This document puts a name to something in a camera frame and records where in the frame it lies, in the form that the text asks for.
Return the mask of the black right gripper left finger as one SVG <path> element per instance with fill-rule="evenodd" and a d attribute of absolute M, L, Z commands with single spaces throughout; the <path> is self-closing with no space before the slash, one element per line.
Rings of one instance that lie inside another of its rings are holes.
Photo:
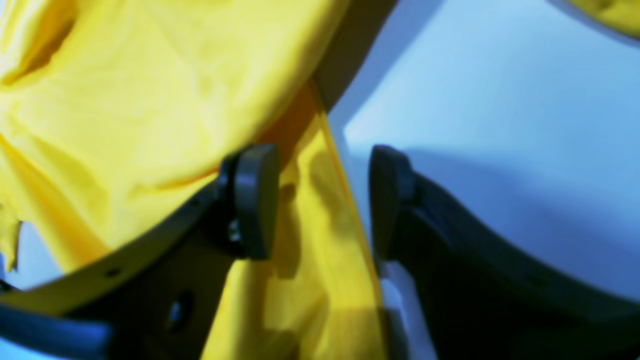
<path fill-rule="evenodd" d="M 1 337 L 73 360 L 199 360 L 236 260 L 267 260 L 274 144 L 224 158 L 213 182 L 147 233 L 82 269 L 1 296 Z"/>

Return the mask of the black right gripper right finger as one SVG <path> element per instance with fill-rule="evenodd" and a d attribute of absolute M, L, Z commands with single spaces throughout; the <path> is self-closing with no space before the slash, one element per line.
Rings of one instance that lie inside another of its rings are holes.
<path fill-rule="evenodd" d="M 413 278 L 440 360 L 637 360 L 639 303 L 526 255 L 409 157 L 369 158 L 375 253 Z"/>

